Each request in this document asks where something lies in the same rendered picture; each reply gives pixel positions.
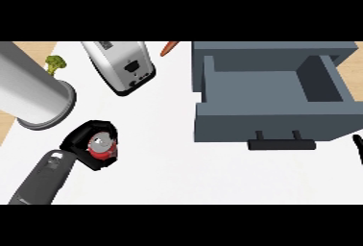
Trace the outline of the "grey cabinet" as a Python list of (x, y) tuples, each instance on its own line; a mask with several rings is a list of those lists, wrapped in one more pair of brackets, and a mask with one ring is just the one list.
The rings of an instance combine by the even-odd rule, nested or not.
[(206, 58), (216, 72), (291, 72), (311, 102), (349, 95), (337, 67), (358, 50), (353, 41), (194, 41), (194, 92), (204, 91)]

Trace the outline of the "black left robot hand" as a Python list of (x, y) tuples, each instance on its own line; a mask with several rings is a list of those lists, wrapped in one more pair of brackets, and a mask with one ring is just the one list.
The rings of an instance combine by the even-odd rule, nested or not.
[(119, 131), (110, 121), (91, 120), (86, 122), (64, 139), (60, 149), (77, 155), (79, 161), (94, 170), (98, 171), (102, 167), (108, 167), (117, 160), (117, 157), (99, 160), (88, 151), (92, 137), (107, 132), (113, 140), (119, 140)]

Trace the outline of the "grey drawer box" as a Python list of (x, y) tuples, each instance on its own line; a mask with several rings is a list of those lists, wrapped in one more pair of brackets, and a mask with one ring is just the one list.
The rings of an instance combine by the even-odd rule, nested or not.
[(219, 104), (352, 103), (330, 56), (299, 59), (226, 60), (206, 56), (203, 101)]

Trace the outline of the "orange carrot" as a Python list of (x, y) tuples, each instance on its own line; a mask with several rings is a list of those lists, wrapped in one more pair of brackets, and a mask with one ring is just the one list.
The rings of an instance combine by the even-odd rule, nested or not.
[(172, 49), (176, 47), (181, 41), (170, 41), (161, 51), (161, 57), (166, 56), (166, 54), (172, 51)]

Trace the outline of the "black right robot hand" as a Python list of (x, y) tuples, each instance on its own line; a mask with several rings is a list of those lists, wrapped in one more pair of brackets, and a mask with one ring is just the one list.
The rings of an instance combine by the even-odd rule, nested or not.
[(358, 147), (359, 157), (363, 165), (363, 137), (361, 135), (353, 135), (353, 142)]

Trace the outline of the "red can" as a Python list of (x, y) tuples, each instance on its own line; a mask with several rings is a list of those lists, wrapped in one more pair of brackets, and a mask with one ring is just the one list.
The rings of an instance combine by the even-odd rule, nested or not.
[(111, 138), (108, 132), (99, 132), (89, 142), (91, 155), (98, 160), (108, 160), (117, 156), (117, 140)]

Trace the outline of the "green broccoli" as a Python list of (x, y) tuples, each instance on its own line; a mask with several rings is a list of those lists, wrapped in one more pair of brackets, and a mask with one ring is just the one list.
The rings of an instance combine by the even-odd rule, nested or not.
[(48, 72), (51, 75), (55, 74), (55, 72), (60, 68), (67, 67), (67, 62), (60, 55), (48, 56), (46, 64), (49, 65)]

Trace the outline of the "grey drawer front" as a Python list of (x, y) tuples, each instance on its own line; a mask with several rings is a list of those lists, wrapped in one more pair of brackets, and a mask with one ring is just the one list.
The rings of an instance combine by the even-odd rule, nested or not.
[(247, 142), (262, 131), (266, 139), (330, 141), (363, 129), (363, 102), (309, 102), (244, 106), (198, 103), (195, 142)]

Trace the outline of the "silver toaster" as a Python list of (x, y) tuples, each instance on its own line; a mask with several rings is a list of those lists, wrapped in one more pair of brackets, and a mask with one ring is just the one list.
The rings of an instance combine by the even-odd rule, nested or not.
[(94, 67), (114, 92), (130, 95), (156, 77), (144, 41), (83, 41)]

